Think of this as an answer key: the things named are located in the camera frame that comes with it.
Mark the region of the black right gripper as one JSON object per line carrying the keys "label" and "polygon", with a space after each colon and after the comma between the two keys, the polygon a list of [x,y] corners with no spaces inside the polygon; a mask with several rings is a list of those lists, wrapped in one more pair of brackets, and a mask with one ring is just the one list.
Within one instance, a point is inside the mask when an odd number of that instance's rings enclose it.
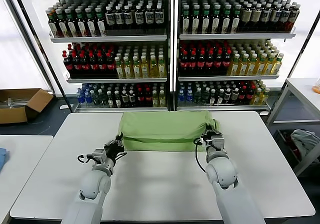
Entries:
{"label": "black right gripper", "polygon": [[206,126],[204,132],[201,135],[202,143],[205,146],[211,147],[222,147],[223,146],[223,136],[220,131],[218,131],[213,126]]}

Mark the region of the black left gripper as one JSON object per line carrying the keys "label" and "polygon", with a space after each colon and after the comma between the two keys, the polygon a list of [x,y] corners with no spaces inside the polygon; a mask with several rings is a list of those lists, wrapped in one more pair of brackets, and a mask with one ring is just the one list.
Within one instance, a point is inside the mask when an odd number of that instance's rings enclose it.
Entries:
{"label": "black left gripper", "polygon": [[125,152],[123,134],[118,134],[114,139],[108,141],[104,145],[104,150],[107,158],[111,159],[112,161],[116,161],[118,154]]}

